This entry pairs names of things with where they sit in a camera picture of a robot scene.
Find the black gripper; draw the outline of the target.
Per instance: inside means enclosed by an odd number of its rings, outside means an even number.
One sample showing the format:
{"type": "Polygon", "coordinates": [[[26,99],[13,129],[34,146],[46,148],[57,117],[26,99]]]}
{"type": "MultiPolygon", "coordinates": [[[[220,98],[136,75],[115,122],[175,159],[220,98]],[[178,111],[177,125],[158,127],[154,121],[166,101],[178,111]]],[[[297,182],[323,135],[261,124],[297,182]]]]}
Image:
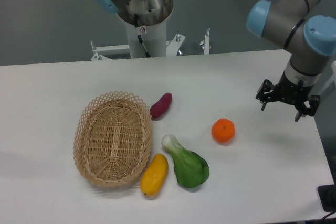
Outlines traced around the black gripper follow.
{"type": "Polygon", "coordinates": [[[298,122],[301,117],[314,117],[320,105],[320,96],[310,95],[313,85],[309,81],[306,76],[288,77],[285,73],[282,74],[278,84],[265,79],[256,94],[261,110],[263,111],[268,103],[279,101],[295,106],[297,109],[295,122],[298,122]]]}

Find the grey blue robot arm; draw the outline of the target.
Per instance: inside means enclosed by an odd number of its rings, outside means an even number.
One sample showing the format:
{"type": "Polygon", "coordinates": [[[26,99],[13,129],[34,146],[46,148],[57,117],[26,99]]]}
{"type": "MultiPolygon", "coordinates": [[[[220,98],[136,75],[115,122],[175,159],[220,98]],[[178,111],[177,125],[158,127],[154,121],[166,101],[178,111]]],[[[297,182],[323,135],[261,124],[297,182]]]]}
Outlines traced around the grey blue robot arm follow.
{"type": "MultiPolygon", "coordinates": [[[[184,37],[166,42],[166,21],[173,0],[95,0],[124,22],[132,58],[176,57],[184,37]]],[[[329,59],[335,55],[335,19],[309,12],[321,0],[258,1],[251,9],[247,29],[291,54],[277,84],[265,80],[256,98],[263,106],[282,102],[297,109],[296,118],[314,116],[320,104],[310,91],[329,59]]]]}

